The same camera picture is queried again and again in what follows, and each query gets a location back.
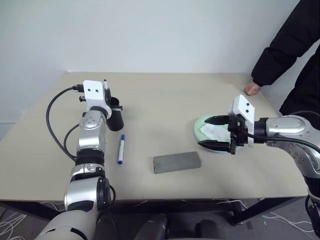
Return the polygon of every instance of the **person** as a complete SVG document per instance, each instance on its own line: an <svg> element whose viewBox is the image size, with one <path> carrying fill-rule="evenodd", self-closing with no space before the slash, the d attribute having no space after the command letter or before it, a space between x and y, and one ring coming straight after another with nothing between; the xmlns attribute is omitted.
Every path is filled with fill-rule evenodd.
<svg viewBox="0 0 320 240"><path fill-rule="evenodd" d="M289 15L269 47L255 64L244 91L255 95L273 84L320 38L320 1L301 0ZM320 47L299 74L293 90L280 108L283 115L296 113L320 130Z"/></svg>

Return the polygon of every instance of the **white wall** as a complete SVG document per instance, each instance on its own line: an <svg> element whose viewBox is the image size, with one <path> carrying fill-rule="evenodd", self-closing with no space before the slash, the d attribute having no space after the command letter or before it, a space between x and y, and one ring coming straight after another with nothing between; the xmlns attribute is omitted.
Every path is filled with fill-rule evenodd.
<svg viewBox="0 0 320 240"><path fill-rule="evenodd" d="M250 74L297 3L2 0L0 123L15 122L64 71Z"/></svg>

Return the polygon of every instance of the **beige tabletop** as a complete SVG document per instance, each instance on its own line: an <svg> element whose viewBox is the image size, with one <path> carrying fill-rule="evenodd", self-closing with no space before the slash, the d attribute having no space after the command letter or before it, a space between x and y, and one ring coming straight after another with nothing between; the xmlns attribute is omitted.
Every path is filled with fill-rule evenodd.
<svg viewBox="0 0 320 240"><path fill-rule="evenodd" d="M60 201L74 163L50 136L45 120L49 101L84 80L108 79L111 94L123 105L124 128L106 134L106 176L118 200L270 198L305 196L307 186L284 151L256 144L236 155L212 153L193 136L197 118L225 115L250 78L244 74L66 73L0 142L0 199ZM86 103L70 91L52 107L50 121L60 141L77 124ZM248 97L255 118L275 117L262 94ZM67 143L75 154L78 130ZM121 134L124 160L117 164ZM197 151L197 169L154 174L153 157Z"/></svg>

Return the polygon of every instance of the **floor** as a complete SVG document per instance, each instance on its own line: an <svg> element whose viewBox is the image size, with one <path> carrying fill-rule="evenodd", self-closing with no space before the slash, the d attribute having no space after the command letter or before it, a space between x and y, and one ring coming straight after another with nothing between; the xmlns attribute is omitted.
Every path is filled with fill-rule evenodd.
<svg viewBox="0 0 320 240"><path fill-rule="evenodd" d="M250 206L256 200L245 199L243 202ZM274 211L286 219L299 222L310 221L304 207L304 199L300 199L290 205ZM7 210L1 220L9 217L13 212ZM192 237L196 223L203 219L214 220L225 232L226 240L310 240L309 236L292 227L291 225L274 219L262 217L253 218L249 223L231 226L226 221L226 212L187 212L172 213L167 217L170 221L170 231L178 237ZM140 227L152 216L152 214L119 214L114 215L114 221L118 228L121 240L133 240ZM31 216L27 216L15 229L14 236L23 236L26 240L33 240L48 222ZM312 229L310 224L299 225L305 230ZM314 232L308 233L314 240L318 238ZM0 236L0 240L6 240L7 236ZM103 216L96 226L94 240L119 240L109 216Z"/></svg>

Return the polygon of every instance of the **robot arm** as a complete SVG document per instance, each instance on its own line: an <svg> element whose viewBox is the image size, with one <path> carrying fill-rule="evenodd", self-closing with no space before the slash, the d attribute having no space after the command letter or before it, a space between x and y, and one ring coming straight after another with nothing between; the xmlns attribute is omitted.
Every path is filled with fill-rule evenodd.
<svg viewBox="0 0 320 240"><path fill-rule="evenodd" d="M64 195L63 212L52 219L36 240L91 240L100 212L111 204L106 178L105 154L107 119L111 118L111 94L107 83L83 83L87 112L79 127L75 166Z"/></svg>
<svg viewBox="0 0 320 240"><path fill-rule="evenodd" d="M243 95L238 96L228 115L213 116L205 121L214 125L228 124L231 141L204 140L198 144L235 154L236 146L266 143L290 154L308 186L307 201L310 197L313 205L306 210L315 234L320 237L320 131L307 119L295 115L254 121L254 110Z"/></svg>

